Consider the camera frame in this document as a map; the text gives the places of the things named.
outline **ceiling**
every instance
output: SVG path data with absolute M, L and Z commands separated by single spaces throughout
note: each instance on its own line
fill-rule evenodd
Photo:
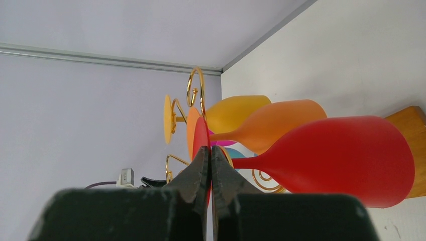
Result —
M 0 42 L 224 67 L 306 0 L 0 1 Z

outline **power plug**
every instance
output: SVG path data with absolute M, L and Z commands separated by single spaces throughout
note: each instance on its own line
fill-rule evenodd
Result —
M 125 168 L 121 170 L 119 179 L 117 181 L 118 187 L 135 188 L 135 173 L 132 168 Z

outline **wooden board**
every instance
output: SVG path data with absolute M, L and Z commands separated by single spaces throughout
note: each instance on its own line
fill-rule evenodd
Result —
M 414 185 L 407 198 L 426 196 L 426 116 L 418 106 L 410 106 L 386 117 L 407 140 L 414 156 Z

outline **gold spiral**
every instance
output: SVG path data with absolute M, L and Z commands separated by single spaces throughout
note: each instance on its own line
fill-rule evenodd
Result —
M 284 192 L 285 191 L 285 188 L 283 187 L 283 186 L 281 186 L 281 185 L 277 185 L 277 186 L 275 186 L 275 187 L 265 187 L 265 186 L 263 186 L 262 184 L 260 184 L 260 182 L 257 180 L 257 178 L 256 178 L 256 175 L 255 175 L 255 172 L 254 172 L 254 169 L 252 169 L 252 176 L 253 176 L 253 180 L 254 180 L 254 182 L 260 187 L 260 188 L 262 188 L 263 190 L 266 190 L 266 191 L 272 191 L 272 193 L 280 193 L 280 192 Z M 270 180 L 272 180 L 272 177 L 269 177 L 269 178 L 265 178 L 263 175 L 262 175 L 262 172 L 261 171 L 259 171 L 259 177 L 260 177 L 260 179 L 262 179 L 263 181 L 270 181 Z

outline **gold wire hook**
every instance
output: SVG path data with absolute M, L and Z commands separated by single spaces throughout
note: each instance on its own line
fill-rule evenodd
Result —
M 191 92 L 191 85 L 192 85 L 192 79 L 194 77 L 194 74 L 198 74 L 199 80 L 200 80 L 200 107 L 201 107 L 201 114 L 202 117 L 205 119 L 205 107 L 204 107 L 204 75 L 202 74 L 202 70 L 199 67 L 193 68 L 191 71 L 191 74 L 189 75 L 188 79 L 188 86 L 186 87 L 186 103 L 189 107 L 193 107 L 195 103 L 195 98 L 198 93 L 198 89 L 194 88 L 192 89 L 192 96 L 190 96 Z
M 272 193 L 279 193 L 279 192 L 284 192 L 284 191 L 285 191 L 285 188 L 284 188 L 283 186 L 281 186 L 281 185 L 277 185 L 277 186 L 275 186 L 275 187 L 265 187 L 265 186 L 263 186 L 262 184 L 260 184 L 260 182 L 259 182 L 259 181 L 257 180 L 257 178 L 256 178 L 256 175 L 255 175 L 254 169 L 252 169 L 252 176 L 253 176 L 253 180 L 256 182 L 256 184 L 257 184 L 260 188 L 262 188 L 263 190 L 266 190 L 266 191 L 272 191 Z M 262 172 L 261 172 L 261 171 L 259 171 L 259 177 L 260 177 L 262 180 L 264 180 L 264 181 L 270 181 L 270 180 L 272 180 L 272 177 L 265 178 L 265 177 L 262 175 Z
M 174 112 L 174 106 L 176 105 L 177 109 L 179 110 L 180 114 L 182 116 L 176 116 L 176 113 Z M 185 113 L 183 112 L 182 107 L 180 106 L 179 100 L 178 99 L 174 99 L 172 102 L 172 134 L 175 133 L 176 131 L 176 123 L 177 122 L 185 122 L 186 124 L 186 116 Z
M 184 161 L 183 159 L 181 159 L 181 158 L 179 158 L 179 157 L 177 157 L 177 156 L 175 156 L 173 154 L 167 155 L 167 157 L 166 157 L 166 183 L 169 183 L 171 180 L 173 180 L 173 172 L 169 171 L 169 167 L 168 167 L 169 166 L 169 158 L 170 157 L 174 158 L 174 159 L 176 159 L 178 161 L 180 161 L 181 163 L 183 163 L 183 164 L 185 164 L 187 166 L 189 166 L 189 163 L 186 162 L 186 161 Z

